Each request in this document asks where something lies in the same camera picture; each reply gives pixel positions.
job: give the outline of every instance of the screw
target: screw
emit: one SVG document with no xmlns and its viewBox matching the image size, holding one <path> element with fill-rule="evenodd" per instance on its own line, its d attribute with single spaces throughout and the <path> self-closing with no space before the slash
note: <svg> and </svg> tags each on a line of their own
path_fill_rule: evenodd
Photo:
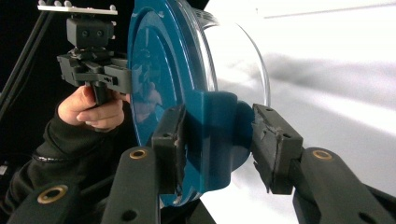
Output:
<svg viewBox="0 0 396 224">
<path fill-rule="evenodd" d="M 82 31 L 82 37 L 88 37 L 90 35 L 90 32 L 88 32 L 87 30 Z"/>
<path fill-rule="evenodd" d="M 96 35 L 97 35 L 97 36 L 103 36 L 103 31 L 98 31 L 98 32 L 96 32 Z"/>
</svg>

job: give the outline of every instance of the black jacket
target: black jacket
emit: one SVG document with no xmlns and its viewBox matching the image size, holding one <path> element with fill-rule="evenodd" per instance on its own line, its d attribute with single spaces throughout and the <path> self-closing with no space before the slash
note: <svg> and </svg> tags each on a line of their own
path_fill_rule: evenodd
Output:
<svg viewBox="0 0 396 224">
<path fill-rule="evenodd" d="M 11 215 L 34 189 L 53 181 L 89 185 L 90 175 L 103 171 L 113 151 L 117 129 L 99 133 L 63 122 L 56 114 L 47 124 L 45 142 L 33 158 L 13 176 L 6 198 L 1 202 L 1 219 Z"/>
</svg>

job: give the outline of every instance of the finger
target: finger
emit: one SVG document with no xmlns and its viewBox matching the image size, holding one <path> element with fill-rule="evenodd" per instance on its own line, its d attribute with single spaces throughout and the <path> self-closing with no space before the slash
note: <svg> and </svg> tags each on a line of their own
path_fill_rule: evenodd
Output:
<svg viewBox="0 0 396 224">
<path fill-rule="evenodd" d="M 119 93 L 117 91 L 113 91 L 113 98 L 131 103 L 131 95 L 130 94 L 123 94 L 123 93 Z"/>
<path fill-rule="evenodd" d="M 95 105 L 91 88 L 79 87 L 58 106 L 58 115 L 64 122 L 71 125 L 80 125 L 77 115 Z"/>
<path fill-rule="evenodd" d="M 113 100 L 105 105 L 80 112 L 77 119 L 79 121 L 97 121 L 115 117 L 120 113 L 123 114 L 122 101 Z"/>
<path fill-rule="evenodd" d="M 63 104 L 70 111 L 80 112 L 95 106 L 95 100 L 91 87 L 81 86 L 73 94 L 67 97 Z"/>
<path fill-rule="evenodd" d="M 87 125 L 92 126 L 93 128 L 96 129 L 102 129 L 102 130 L 112 130 L 118 127 L 119 125 L 122 124 L 124 120 L 124 114 L 120 113 L 115 117 L 107 118 L 107 119 L 100 119 L 96 121 L 86 121 L 85 123 Z"/>
</svg>

